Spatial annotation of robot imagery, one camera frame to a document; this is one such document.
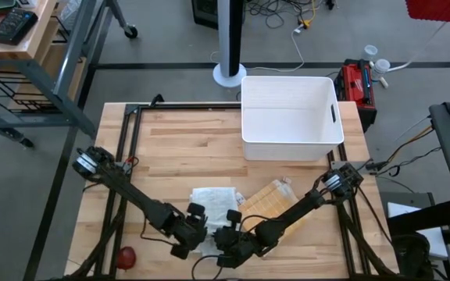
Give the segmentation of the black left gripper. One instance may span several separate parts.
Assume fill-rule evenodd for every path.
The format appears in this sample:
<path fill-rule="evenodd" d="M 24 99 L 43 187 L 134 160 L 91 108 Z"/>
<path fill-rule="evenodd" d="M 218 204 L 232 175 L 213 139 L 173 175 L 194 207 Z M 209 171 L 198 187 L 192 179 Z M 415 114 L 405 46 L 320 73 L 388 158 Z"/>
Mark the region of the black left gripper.
<path fill-rule="evenodd" d="M 170 254 L 180 259 L 186 259 L 189 253 L 205 240 L 207 235 L 207 217 L 205 215 L 189 215 L 179 218 L 171 229 L 171 235 L 177 240 Z"/>

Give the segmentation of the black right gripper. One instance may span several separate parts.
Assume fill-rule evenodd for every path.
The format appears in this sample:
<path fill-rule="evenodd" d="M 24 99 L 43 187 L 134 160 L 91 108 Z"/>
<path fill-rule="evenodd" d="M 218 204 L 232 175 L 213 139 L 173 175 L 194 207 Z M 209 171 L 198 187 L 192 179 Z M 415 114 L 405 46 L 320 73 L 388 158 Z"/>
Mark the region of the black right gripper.
<path fill-rule="evenodd" d="M 241 232 L 230 227 L 223 227 L 219 228 L 212 237 L 217 249 L 222 251 L 216 262 L 222 268 L 235 269 L 253 255 L 262 257 L 266 254 L 266 247 L 251 232 Z"/>

